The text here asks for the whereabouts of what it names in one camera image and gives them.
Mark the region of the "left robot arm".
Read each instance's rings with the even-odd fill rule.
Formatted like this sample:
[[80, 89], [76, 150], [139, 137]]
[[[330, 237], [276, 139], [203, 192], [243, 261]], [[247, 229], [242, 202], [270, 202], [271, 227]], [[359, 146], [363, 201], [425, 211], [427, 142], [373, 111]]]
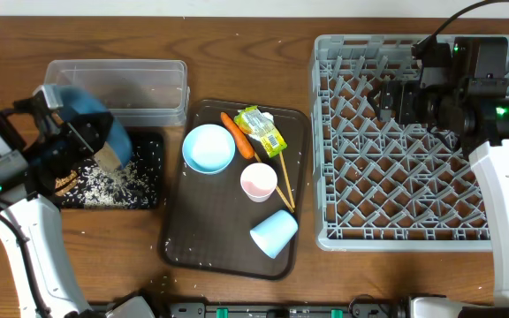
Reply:
[[37, 94], [0, 110], [0, 240], [24, 317], [100, 317], [79, 287], [62, 236], [56, 181], [90, 157], [116, 170], [132, 144], [88, 95]]

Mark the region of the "brown food scrap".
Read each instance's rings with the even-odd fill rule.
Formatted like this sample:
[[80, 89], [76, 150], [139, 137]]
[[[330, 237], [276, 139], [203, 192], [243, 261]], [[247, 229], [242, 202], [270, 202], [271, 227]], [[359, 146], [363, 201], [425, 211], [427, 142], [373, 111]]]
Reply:
[[70, 192], [78, 183], [79, 175], [75, 170], [65, 178], [59, 178], [56, 181], [55, 195], [58, 197], [65, 196]]

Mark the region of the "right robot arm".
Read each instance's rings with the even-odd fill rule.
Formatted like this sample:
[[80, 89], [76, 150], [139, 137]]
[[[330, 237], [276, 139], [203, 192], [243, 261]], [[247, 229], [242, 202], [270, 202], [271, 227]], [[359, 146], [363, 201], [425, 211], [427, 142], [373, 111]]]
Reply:
[[417, 80], [388, 80], [368, 93], [378, 120], [454, 133], [482, 192], [494, 264], [494, 304], [412, 296], [408, 317], [509, 317], [509, 87], [505, 37], [431, 35], [412, 47]]

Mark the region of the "dark blue plate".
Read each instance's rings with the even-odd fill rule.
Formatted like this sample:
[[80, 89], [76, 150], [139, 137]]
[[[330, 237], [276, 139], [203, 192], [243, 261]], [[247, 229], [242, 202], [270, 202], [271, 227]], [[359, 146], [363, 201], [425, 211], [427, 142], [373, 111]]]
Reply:
[[74, 135], [81, 137], [84, 156], [92, 156], [108, 142], [118, 155], [123, 169], [133, 153], [131, 139], [108, 108], [88, 91], [74, 86], [40, 85], [33, 96], [43, 99], [44, 108], [56, 112]]

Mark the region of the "light blue bowl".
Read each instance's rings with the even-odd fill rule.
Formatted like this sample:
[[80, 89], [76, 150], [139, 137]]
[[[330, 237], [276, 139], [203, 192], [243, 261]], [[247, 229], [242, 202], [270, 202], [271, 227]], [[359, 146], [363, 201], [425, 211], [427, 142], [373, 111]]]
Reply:
[[233, 137], [221, 125], [199, 125], [187, 134], [182, 144], [186, 165], [206, 175], [223, 171], [231, 163], [235, 152]]

